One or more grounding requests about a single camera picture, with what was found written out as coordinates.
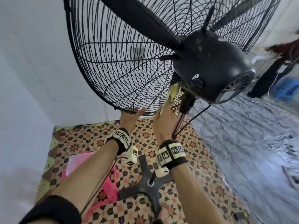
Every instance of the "fan base leg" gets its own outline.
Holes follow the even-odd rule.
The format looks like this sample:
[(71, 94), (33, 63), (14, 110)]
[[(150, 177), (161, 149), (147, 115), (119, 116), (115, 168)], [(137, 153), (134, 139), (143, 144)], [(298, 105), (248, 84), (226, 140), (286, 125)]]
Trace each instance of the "fan base leg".
[(173, 178), (171, 174), (168, 174), (162, 178), (155, 177), (154, 185), (149, 186), (148, 180), (151, 178), (152, 172), (150, 171), (150, 168), (147, 165), (145, 155), (140, 156), (139, 161), (142, 169), (142, 179), (135, 185), (120, 190), (118, 192), (118, 200), (123, 200), (127, 197), (142, 193), (149, 198), (153, 208), (153, 212), (155, 214), (155, 218), (157, 218), (161, 210), (158, 197), (159, 188), (165, 183), (172, 181)]

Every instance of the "person's left hand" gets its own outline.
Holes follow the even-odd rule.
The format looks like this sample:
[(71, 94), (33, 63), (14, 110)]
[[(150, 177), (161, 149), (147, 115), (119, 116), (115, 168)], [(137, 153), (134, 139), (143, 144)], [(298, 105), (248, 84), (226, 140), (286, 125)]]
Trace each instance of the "person's left hand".
[(121, 127), (125, 128), (130, 134), (136, 125), (136, 121), (146, 110), (146, 108), (140, 109), (135, 115), (121, 111), (121, 117), (119, 118)]

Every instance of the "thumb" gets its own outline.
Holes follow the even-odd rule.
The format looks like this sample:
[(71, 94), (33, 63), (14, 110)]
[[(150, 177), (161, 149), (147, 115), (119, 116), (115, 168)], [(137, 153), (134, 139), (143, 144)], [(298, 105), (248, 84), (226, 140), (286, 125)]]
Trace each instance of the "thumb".
[(146, 112), (146, 108), (140, 109), (134, 116), (138, 119), (140, 116), (142, 116)]

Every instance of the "person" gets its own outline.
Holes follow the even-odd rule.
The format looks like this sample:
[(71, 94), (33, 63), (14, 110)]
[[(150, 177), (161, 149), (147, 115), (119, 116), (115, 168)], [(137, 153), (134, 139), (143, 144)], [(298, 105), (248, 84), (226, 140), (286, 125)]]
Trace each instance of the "person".
[[(173, 141), (172, 131), (177, 116), (172, 112), (170, 106), (169, 101), (165, 104), (161, 116), (159, 113), (162, 107), (153, 118), (152, 127), (160, 146), (167, 141)], [(135, 115), (121, 112), (120, 129), (124, 129), (130, 134), (136, 121), (145, 111), (146, 109), (141, 109)], [(99, 186), (105, 180), (116, 155), (120, 153), (119, 150), (119, 141), (110, 139), (99, 151), (73, 171), (51, 196), (32, 208), (20, 224), (81, 223), (81, 217), (85, 216), (91, 206), (91, 203), (88, 205), (91, 196), (98, 191)], [(190, 170), (186, 162), (173, 165), (169, 169), (176, 183), (187, 222), (189, 224), (224, 224), (223, 216), (200, 186), (195, 173)], [(167, 207), (162, 206), (159, 219), (154, 223), (164, 222), (166, 224), (166, 211)]]
[(248, 97), (261, 99), (268, 93), (269, 89), (273, 88), (283, 76), (289, 74), (294, 66), (299, 63), (299, 39), (290, 43), (268, 47), (266, 51), (273, 51), (280, 54), (280, 57), (260, 77), (247, 94)]

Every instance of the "foot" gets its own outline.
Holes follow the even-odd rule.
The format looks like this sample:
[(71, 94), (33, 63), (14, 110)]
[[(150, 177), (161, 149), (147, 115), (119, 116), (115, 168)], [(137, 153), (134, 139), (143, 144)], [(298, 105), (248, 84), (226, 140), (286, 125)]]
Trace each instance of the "foot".
[(161, 219), (163, 224), (167, 224), (167, 220), (169, 217), (168, 209), (169, 205), (167, 205), (166, 203), (161, 203), (161, 211), (157, 219)]

